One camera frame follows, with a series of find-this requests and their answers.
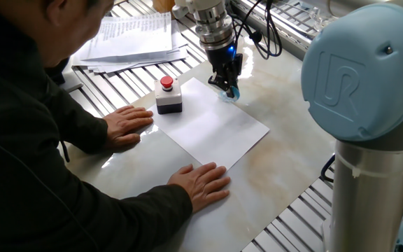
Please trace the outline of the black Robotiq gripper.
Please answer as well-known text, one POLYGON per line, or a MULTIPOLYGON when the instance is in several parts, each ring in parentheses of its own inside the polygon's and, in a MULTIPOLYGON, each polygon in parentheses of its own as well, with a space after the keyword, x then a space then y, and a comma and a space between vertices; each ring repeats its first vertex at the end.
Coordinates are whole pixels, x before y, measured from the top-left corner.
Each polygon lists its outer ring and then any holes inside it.
POLYGON ((216 50, 207 50, 206 54, 214 71, 208 83, 219 89, 226 97, 232 98, 232 93, 238 95, 237 76, 241 74, 243 54, 237 52, 237 47, 233 43, 216 50), (222 77, 227 73, 233 73, 229 78, 231 85, 222 77))

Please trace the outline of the person right hand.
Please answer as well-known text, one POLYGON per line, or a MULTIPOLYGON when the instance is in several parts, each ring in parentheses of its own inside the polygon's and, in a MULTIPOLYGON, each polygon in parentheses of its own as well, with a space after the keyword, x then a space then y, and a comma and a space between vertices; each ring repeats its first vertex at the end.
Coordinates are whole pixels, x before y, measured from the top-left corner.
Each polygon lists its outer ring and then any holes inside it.
POLYGON ((229 190, 225 189, 231 178, 225 176, 227 169, 214 162, 194 168, 192 164, 180 168, 168 180, 168 185, 178 185, 188 194, 195 214, 210 204, 225 199, 229 190))

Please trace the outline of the person left hand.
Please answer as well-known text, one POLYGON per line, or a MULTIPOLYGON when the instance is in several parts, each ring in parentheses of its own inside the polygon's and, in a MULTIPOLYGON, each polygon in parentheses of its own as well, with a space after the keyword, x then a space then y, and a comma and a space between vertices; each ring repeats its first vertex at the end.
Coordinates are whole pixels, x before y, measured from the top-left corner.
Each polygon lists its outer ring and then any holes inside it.
POLYGON ((140 142, 140 130, 153 123, 153 112, 144 107, 124 106, 103 117, 107 124, 105 149, 121 149, 140 142))

